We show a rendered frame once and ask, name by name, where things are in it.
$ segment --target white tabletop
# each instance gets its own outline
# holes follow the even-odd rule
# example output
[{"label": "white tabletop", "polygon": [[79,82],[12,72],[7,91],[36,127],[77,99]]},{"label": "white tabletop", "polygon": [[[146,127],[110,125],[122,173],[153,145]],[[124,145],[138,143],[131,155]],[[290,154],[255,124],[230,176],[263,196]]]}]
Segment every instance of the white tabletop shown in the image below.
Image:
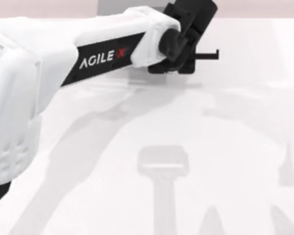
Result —
[{"label": "white tabletop", "polygon": [[0,235],[294,235],[294,19],[214,19],[216,49],[60,90]]}]

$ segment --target robotic arm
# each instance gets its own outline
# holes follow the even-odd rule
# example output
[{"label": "robotic arm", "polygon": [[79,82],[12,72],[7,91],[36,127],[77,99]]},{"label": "robotic arm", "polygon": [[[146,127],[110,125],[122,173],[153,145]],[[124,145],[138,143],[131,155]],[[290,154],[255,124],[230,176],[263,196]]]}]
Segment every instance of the robotic arm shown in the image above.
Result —
[{"label": "robotic arm", "polygon": [[196,45],[217,11],[211,0],[177,0],[79,20],[0,19],[0,199],[33,161],[41,113],[55,93],[126,66],[194,73]]}]

